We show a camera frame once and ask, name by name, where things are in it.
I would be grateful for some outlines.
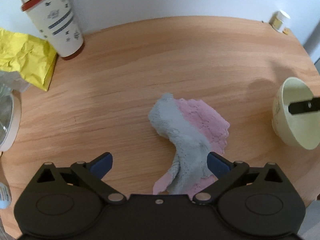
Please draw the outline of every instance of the small bottle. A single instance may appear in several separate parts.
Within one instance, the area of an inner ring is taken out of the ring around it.
[[[0,208],[5,209],[11,204],[11,196],[8,187],[0,182]]]
[[[273,20],[271,26],[277,32],[281,33],[284,30],[284,28],[288,26],[289,21],[290,21],[290,16],[283,10],[280,10],[277,12],[276,17]]]

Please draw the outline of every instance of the pink and gray cloth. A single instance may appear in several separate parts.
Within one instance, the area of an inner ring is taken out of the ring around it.
[[[149,120],[157,133],[176,147],[171,168],[153,187],[153,194],[188,194],[190,198],[216,178],[207,167],[207,155],[224,153],[230,124],[204,101],[174,99],[164,94]]]

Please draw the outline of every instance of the yellow bag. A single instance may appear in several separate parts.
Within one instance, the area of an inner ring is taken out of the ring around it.
[[[48,91],[56,55],[46,40],[0,28],[0,71],[17,71],[25,81]]]

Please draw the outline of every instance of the table top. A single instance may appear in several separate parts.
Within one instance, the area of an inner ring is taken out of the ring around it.
[[[151,194],[175,153],[148,120],[166,92],[202,99],[230,123],[230,161],[277,162],[305,204],[320,193],[320,148],[286,146],[271,126],[287,77],[320,95],[320,76],[292,33],[245,19],[172,17],[108,28],[85,43],[73,60],[58,60],[48,92],[22,94],[20,129],[1,158],[13,199],[0,211],[7,233],[20,235],[14,204],[47,161],[66,167],[109,151],[114,165],[103,181],[126,195]]]

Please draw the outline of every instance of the white bowl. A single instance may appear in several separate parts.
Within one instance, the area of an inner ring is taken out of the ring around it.
[[[272,127],[289,146],[312,150],[320,143],[320,112],[292,115],[288,106],[292,102],[311,100],[313,93],[299,78],[287,78],[273,101]]]

